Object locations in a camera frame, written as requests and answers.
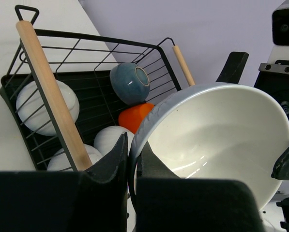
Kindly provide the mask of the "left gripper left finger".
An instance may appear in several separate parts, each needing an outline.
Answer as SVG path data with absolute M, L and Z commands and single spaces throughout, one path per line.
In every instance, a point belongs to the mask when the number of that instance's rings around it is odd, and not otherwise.
M 0 232 L 127 230 L 128 139 L 82 172 L 0 172 Z

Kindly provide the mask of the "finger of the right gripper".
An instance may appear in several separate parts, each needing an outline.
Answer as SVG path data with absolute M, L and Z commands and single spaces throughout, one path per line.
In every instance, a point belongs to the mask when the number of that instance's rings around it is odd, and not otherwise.
M 277 180 L 289 180 L 289 147 L 275 162 L 271 178 Z
M 248 57 L 249 54 L 247 52 L 231 52 L 216 82 L 238 83 Z

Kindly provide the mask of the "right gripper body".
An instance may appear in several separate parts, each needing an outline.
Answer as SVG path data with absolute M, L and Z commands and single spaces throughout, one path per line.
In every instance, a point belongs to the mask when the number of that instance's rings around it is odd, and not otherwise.
M 289 114 L 289 62 L 261 63 L 254 87 L 271 95 Z

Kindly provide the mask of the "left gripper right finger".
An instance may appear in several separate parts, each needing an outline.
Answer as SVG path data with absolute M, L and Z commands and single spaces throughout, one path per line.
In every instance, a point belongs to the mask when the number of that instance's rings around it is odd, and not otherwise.
M 145 144 L 136 190 L 138 232 L 262 232 L 246 184 L 223 179 L 180 179 Z

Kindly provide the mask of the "orange bowl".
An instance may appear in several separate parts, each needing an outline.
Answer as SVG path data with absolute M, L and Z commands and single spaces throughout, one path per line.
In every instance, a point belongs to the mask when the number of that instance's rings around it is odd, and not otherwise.
M 119 114 L 118 123 L 135 134 L 144 118 L 152 111 L 154 105 L 143 103 L 130 107 Z

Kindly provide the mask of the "blue ceramic bowl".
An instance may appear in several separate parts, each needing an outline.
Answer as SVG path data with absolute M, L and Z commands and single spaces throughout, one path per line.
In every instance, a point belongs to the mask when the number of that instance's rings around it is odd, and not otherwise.
M 129 106 L 144 103 L 150 92 L 145 71 L 135 63 L 121 63 L 111 69 L 110 82 L 119 99 Z

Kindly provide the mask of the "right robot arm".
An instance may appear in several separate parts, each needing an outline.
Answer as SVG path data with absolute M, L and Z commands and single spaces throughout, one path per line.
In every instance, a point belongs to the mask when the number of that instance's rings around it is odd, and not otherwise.
M 289 119 L 289 0 L 272 14 L 274 47 L 266 63 L 259 66 L 254 86 L 270 94 Z M 289 148 L 277 159 L 272 178 L 289 181 Z

